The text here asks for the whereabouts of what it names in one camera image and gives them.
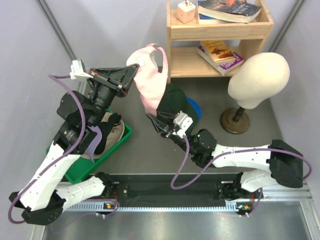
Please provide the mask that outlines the purple white book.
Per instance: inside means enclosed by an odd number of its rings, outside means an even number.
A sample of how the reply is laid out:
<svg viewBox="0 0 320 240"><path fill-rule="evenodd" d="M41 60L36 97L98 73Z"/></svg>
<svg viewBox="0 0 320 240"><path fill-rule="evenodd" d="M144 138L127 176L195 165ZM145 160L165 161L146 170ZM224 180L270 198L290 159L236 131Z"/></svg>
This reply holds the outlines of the purple white book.
<svg viewBox="0 0 320 240"><path fill-rule="evenodd" d="M204 60L206 60L211 66L213 66L223 76L228 74L231 70L241 66L244 62L244 58L242 56L240 56L237 52L231 50L231 53L235 58L234 61L221 64L221 65L214 65L213 61L210 60L209 56L205 53L205 50L203 49L202 46L199 46L196 51Z"/></svg>

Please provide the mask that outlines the white mannequin head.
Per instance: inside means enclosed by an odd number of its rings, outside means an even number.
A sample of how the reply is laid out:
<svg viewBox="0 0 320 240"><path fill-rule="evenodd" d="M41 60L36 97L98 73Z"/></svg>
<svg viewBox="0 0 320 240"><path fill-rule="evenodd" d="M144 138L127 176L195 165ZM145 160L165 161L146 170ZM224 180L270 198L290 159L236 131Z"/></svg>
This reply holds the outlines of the white mannequin head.
<svg viewBox="0 0 320 240"><path fill-rule="evenodd" d="M228 95L246 110L281 92L288 84L290 67L275 52L258 53L244 62L228 83Z"/></svg>

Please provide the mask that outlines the dark green baseball cap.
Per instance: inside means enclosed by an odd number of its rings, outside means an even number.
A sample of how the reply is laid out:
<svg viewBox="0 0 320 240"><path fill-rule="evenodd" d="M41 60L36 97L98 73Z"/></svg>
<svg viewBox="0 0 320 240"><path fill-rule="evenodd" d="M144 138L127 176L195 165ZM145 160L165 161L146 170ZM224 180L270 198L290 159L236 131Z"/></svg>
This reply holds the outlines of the dark green baseball cap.
<svg viewBox="0 0 320 240"><path fill-rule="evenodd" d="M162 99L156 109L157 113L176 115L179 112L192 118L192 124L188 131L192 132L199 122L197 112L188 102L185 92L176 84L168 83L165 87Z"/></svg>

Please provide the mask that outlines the green plastic tray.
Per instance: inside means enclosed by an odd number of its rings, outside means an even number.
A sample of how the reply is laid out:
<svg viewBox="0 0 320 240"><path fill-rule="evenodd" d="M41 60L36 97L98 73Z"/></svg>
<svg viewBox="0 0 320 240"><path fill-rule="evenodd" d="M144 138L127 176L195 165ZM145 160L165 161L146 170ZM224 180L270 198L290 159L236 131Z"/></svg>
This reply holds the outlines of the green plastic tray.
<svg viewBox="0 0 320 240"><path fill-rule="evenodd" d="M65 121L47 149L47 155L36 177L46 179L50 184L56 184L66 177L70 183L76 184L85 180L107 160L130 137L132 130L129 126L124 124L124 134L121 140L103 157L94 160L94 163L90 159L81 157L96 136L96 133L93 133L89 127L98 126L106 112L100 116L97 125L89 125L87 120L90 114L85 110L79 112L77 124Z"/></svg>

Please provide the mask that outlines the black hat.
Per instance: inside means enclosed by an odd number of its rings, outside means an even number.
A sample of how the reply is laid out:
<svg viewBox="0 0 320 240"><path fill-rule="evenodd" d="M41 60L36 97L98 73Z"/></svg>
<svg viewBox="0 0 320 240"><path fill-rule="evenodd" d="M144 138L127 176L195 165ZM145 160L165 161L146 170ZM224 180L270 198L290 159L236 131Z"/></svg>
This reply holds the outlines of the black hat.
<svg viewBox="0 0 320 240"><path fill-rule="evenodd" d="M108 115L107 121L102 121L100 123L99 129L101 130L101 133L102 133L102 139L94 151L96 155L100 155L103 153L103 151L106 148L106 142L110 132L112 131L114 126L120 124L121 119L122 117L120 114L111 113L110 115Z"/></svg>

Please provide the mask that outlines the pink power cube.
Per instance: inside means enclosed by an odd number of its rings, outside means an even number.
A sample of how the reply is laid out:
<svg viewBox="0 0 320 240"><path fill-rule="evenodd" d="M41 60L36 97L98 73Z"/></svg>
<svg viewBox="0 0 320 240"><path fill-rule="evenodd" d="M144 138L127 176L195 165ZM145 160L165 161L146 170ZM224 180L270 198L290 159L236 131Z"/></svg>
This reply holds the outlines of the pink power cube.
<svg viewBox="0 0 320 240"><path fill-rule="evenodd" d="M177 19L183 24L195 18L196 6L190 0L184 0L177 5Z"/></svg>

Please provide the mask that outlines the orange cover book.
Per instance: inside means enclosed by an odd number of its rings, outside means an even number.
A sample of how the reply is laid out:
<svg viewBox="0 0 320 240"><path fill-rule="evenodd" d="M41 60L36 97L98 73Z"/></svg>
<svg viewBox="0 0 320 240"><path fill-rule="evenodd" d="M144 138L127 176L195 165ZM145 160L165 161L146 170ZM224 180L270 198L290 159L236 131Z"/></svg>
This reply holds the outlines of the orange cover book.
<svg viewBox="0 0 320 240"><path fill-rule="evenodd" d="M215 65L235 61L232 51L223 40L203 40L200 41L200 45Z"/></svg>

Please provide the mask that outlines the dark mannequin stand base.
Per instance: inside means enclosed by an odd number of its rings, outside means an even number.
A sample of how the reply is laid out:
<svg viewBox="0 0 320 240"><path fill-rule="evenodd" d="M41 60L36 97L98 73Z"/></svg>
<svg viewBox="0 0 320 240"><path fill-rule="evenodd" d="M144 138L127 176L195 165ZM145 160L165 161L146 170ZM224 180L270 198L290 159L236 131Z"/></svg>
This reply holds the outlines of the dark mannequin stand base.
<svg viewBox="0 0 320 240"><path fill-rule="evenodd" d="M233 135L245 133L249 129L250 123L250 118L242 107L226 109L220 116L221 127Z"/></svg>

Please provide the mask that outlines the blue baseball cap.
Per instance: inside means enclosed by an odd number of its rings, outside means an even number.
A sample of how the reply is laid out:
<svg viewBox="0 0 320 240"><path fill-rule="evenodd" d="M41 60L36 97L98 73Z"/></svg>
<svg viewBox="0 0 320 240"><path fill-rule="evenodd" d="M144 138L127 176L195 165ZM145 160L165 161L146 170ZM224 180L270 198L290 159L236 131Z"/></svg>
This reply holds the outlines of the blue baseball cap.
<svg viewBox="0 0 320 240"><path fill-rule="evenodd" d="M190 97L187 97L186 99L190 103L190 105L193 107L193 109L197 114L198 119L200 120L202 118L202 109L200 105Z"/></svg>

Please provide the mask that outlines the light pink baseball cap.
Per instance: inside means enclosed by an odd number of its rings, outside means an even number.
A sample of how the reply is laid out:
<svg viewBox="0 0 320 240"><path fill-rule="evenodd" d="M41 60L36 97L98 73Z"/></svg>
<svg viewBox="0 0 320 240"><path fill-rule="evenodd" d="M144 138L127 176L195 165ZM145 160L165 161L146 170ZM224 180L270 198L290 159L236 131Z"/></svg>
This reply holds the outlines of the light pink baseball cap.
<svg viewBox="0 0 320 240"><path fill-rule="evenodd" d="M154 53L162 53L162 71L159 72ZM126 61L126 65L138 64L139 68L133 80L140 93L140 99L145 112L153 117L157 116L157 109L165 93L168 80L168 59L165 50L156 43L133 52Z"/></svg>

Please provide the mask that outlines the blue book under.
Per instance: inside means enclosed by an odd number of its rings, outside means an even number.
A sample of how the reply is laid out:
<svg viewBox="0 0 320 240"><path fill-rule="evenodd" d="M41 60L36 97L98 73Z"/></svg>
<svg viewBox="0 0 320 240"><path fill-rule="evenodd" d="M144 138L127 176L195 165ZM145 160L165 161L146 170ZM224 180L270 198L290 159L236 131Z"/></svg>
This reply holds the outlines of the blue book under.
<svg viewBox="0 0 320 240"><path fill-rule="evenodd" d="M215 25L215 24L226 24L228 23L227 21L224 20L220 20L220 19L216 19L216 18L212 18L203 14L198 14L198 23L200 25Z"/></svg>

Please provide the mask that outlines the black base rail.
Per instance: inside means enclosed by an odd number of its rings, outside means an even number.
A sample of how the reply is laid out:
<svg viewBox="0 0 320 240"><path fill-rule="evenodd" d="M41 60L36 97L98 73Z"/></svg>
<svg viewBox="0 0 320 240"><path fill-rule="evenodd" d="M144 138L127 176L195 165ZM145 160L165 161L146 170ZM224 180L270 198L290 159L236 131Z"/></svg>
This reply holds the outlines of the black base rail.
<svg viewBox="0 0 320 240"><path fill-rule="evenodd" d="M112 174L108 199L117 200L123 208L224 207L227 201L257 199L257 194L235 188L235 173L204 173L191 185L178 188L195 176L183 173L171 183L172 173Z"/></svg>

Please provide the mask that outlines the wooden shelf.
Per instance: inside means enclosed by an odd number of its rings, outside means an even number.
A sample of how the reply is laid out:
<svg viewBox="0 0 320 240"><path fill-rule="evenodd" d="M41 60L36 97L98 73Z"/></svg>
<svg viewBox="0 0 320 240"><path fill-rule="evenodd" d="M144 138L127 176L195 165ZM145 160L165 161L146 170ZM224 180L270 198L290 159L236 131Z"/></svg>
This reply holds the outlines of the wooden shelf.
<svg viewBox="0 0 320 240"><path fill-rule="evenodd" d="M203 40L239 40L231 49L248 60L261 53L274 26L272 15L263 0L255 1L261 12L251 23L199 24L197 19L182 23L177 18L177 9L166 2L168 79L175 78L220 78L222 75L205 61L196 47L172 47L172 42L198 42Z"/></svg>

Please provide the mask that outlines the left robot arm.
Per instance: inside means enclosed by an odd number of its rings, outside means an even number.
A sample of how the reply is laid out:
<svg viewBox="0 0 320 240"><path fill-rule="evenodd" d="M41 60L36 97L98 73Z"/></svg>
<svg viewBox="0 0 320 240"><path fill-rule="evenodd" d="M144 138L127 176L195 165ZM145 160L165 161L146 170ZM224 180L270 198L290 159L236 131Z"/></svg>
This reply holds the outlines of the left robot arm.
<svg viewBox="0 0 320 240"><path fill-rule="evenodd" d="M69 187L59 187L59 183L82 155L93 159L100 142L109 134L102 119L115 97L128 94L139 67L134 63L86 71L81 60L72 62L67 77L88 82L92 94L86 97L67 88L61 98L57 114L64 122L45 159L29 183L9 196L10 206L22 209L23 223L46 226L75 204L94 197L106 199L113 194L114 183L103 172Z"/></svg>

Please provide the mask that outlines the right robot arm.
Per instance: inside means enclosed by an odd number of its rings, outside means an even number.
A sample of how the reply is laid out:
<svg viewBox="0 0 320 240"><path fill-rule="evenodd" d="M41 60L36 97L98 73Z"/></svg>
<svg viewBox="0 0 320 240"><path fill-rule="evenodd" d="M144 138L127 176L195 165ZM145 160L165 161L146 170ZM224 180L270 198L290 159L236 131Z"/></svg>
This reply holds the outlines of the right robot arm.
<svg viewBox="0 0 320 240"><path fill-rule="evenodd" d="M304 157L283 140L254 147L226 146L218 144L207 129L192 134L193 119L183 111L146 116L157 133L185 152L184 163L190 158L202 169L199 176L208 168L249 168L250 171L238 173L232 182L231 190L239 198L273 185L291 189L303 186Z"/></svg>

